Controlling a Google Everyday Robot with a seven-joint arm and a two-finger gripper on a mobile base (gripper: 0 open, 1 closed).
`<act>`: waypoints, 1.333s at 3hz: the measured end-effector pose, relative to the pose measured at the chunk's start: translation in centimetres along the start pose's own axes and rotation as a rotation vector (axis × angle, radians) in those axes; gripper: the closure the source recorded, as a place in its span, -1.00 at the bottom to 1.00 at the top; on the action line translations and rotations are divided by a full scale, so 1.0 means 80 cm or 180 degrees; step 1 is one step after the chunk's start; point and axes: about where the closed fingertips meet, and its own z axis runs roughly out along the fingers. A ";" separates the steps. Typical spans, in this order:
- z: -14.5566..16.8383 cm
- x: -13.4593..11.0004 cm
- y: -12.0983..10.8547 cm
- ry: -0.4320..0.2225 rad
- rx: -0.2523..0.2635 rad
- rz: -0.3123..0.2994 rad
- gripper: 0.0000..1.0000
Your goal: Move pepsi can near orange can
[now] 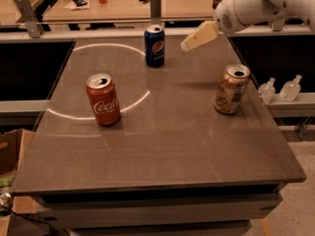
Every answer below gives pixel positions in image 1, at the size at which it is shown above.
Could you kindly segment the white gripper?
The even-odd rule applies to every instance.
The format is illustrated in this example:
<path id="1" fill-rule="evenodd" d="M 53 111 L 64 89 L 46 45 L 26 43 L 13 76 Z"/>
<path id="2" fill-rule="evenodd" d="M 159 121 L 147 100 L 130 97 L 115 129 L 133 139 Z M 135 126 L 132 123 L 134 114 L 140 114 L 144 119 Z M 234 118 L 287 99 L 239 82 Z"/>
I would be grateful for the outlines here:
<path id="1" fill-rule="evenodd" d="M 214 21 L 204 21 L 180 44 L 190 51 L 216 39 L 220 31 L 235 33 L 244 30 L 261 19 L 262 0 L 222 0 L 215 9 Z"/>

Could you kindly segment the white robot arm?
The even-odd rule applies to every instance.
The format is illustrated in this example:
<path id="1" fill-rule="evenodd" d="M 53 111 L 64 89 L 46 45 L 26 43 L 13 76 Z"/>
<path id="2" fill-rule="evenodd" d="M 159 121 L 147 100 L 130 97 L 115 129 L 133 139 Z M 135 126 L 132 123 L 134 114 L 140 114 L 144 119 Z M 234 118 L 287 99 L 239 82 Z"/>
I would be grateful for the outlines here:
<path id="1" fill-rule="evenodd" d="M 220 32 L 232 34 L 288 16 L 296 16 L 315 31 L 315 0 L 222 0 L 214 10 L 214 19 L 201 23 L 180 46 L 190 51 L 216 39 Z"/>

